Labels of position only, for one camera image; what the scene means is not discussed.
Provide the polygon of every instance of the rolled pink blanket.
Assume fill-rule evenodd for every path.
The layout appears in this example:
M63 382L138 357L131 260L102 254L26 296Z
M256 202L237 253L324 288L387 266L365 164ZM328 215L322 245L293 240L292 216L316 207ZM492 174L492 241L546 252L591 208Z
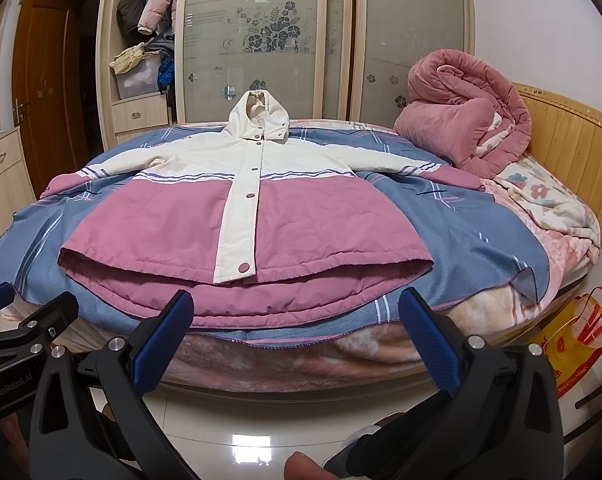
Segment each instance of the rolled pink blanket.
M496 69L459 50L437 50L408 75L412 102L395 131L446 156L456 168L492 178L530 143L532 121L517 89Z

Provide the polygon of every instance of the drawer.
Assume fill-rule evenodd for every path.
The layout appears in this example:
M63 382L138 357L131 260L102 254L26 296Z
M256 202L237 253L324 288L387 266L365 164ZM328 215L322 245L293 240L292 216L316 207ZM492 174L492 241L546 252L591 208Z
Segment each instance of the drawer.
M168 124L168 107L164 94L142 97L112 105L114 133L141 130Z
M34 202L30 178L23 162L0 174L0 234L12 225L12 215Z
M0 139L0 174L21 160L18 132Z

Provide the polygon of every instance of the white tile floor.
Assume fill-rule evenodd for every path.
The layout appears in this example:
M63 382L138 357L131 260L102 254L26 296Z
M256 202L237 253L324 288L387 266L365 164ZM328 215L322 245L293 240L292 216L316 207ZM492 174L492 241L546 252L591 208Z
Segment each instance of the white tile floor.
M0 317L0 330L15 325ZM564 433L590 417L590 409L574 409L574 402L584 394L583 383L560 399ZM585 386L587 391L593 388L593 384ZM430 382L412 379L280 396L183 393L159 387L143 400L203 480L281 480L283 465L293 452L301 451L323 463L354 431L408 410L434 391ZM102 409L103 392L93 390L93 396ZM566 446L568 469L595 436L596 428Z

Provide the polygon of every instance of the white jacket collar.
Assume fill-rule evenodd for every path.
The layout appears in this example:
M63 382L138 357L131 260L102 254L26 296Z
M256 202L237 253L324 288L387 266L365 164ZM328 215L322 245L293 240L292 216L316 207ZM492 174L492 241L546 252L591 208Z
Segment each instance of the white jacket collar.
M267 90L250 90L230 112L223 131L238 139L285 140L289 122L286 109Z

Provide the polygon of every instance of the wardrobe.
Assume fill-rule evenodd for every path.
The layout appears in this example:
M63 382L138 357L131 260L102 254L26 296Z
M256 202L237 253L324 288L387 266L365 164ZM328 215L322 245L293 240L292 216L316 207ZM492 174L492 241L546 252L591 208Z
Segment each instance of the wardrobe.
M104 146L169 124L165 95L121 100L108 66L131 46L119 0L101 0L97 93ZM407 74L438 48L473 52L473 0L177 0L179 123L227 120L249 89L268 89L291 118L392 126Z

